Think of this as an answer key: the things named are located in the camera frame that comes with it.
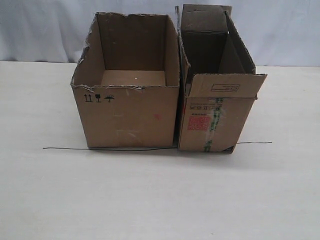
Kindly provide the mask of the open torn cardboard box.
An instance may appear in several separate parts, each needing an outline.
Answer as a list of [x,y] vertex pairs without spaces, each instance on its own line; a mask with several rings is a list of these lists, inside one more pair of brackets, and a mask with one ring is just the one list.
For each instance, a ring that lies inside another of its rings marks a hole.
[[97,12],[70,85],[89,148],[170,147],[180,90],[172,19]]

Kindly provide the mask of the red-printed cardboard box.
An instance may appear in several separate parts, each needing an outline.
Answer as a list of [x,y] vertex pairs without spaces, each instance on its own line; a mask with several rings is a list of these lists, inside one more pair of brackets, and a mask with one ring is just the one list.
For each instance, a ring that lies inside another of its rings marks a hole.
[[228,5],[175,9],[180,54],[177,148],[232,153],[267,75],[254,61]]

